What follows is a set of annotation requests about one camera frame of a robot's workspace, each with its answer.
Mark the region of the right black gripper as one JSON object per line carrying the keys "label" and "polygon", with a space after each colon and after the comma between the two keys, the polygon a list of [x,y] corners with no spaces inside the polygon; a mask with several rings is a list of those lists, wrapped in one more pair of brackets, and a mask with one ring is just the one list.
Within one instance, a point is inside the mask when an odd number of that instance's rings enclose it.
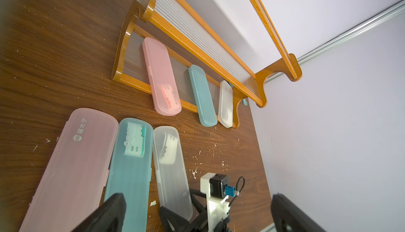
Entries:
{"label": "right black gripper", "polygon": [[[206,194],[196,189],[190,189],[190,198],[193,206],[199,214],[207,213],[207,208],[197,200],[196,197],[206,199]],[[207,232],[208,219],[206,216],[198,216],[191,224],[188,220],[174,213],[170,209],[162,206],[159,208],[159,217],[163,224],[165,232]],[[220,222],[214,227],[213,232],[231,232],[228,228],[228,223],[231,221],[230,217],[221,219]]]}

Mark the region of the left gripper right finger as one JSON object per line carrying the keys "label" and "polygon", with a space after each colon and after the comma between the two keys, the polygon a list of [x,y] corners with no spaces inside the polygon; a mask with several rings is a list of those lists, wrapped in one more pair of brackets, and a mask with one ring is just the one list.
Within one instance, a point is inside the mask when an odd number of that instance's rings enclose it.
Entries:
{"label": "left gripper right finger", "polygon": [[277,232],[325,232],[283,194],[273,195],[271,212]]}

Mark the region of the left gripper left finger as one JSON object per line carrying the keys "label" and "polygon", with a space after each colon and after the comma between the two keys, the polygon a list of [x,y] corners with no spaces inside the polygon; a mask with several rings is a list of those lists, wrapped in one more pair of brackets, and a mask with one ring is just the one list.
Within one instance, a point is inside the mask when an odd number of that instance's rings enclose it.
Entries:
{"label": "left gripper left finger", "polygon": [[124,195],[122,193],[113,194],[73,232],[121,232],[126,207]]}

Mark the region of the long clear white pencil case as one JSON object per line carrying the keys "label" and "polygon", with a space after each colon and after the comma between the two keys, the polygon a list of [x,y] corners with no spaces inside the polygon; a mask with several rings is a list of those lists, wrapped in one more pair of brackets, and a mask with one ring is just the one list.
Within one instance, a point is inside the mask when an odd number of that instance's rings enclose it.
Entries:
{"label": "long clear white pencil case", "polygon": [[190,221],[193,204],[176,128],[159,126],[154,129],[153,157],[160,206]]}

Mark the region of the long pink pencil case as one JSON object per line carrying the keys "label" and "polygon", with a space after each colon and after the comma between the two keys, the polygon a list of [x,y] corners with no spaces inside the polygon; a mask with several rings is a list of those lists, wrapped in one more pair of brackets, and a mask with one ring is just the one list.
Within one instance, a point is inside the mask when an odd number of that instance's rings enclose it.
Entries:
{"label": "long pink pencil case", "polygon": [[72,112],[22,222],[21,232],[71,232],[100,204],[118,121],[104,112]]}

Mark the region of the long teal pencil case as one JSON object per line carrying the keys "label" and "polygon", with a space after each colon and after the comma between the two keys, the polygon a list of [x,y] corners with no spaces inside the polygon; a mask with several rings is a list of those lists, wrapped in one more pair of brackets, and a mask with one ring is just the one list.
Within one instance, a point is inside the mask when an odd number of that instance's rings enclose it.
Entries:
{"label": "long teal pencil case", "polygon": [[124,195],[123,232],[145,232],[147,228],[153,140],[149,123],[133,118],[119,123],[104,200],[116,193]]}

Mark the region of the short pink pencil case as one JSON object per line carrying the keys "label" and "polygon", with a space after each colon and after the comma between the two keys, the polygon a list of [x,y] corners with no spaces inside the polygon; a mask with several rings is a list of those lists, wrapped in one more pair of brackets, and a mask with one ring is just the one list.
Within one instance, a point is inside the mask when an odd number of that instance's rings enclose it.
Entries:
{"label": "short pink pencil case", "polygon": [[180,113],[180,97],[166,46],[146,37],[142,42],[142,50],[155,110],[164,116]]}

